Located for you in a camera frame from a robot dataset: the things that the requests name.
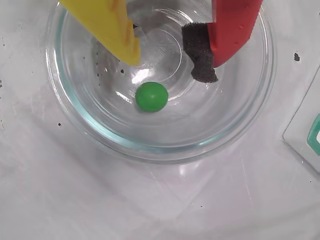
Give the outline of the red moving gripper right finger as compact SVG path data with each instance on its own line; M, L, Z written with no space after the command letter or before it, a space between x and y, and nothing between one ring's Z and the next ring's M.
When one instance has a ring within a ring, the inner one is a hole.
M213 0L212 22L182 26L183 50L194 65L190 74L196 81L218 81L215 68L250 39L261 5L260 0Z

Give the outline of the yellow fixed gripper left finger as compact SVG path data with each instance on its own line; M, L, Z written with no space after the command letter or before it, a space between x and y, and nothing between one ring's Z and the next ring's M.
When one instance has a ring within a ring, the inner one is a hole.
M61 0L60 3L120 61L140 64L140 40L135 37L125 0Z

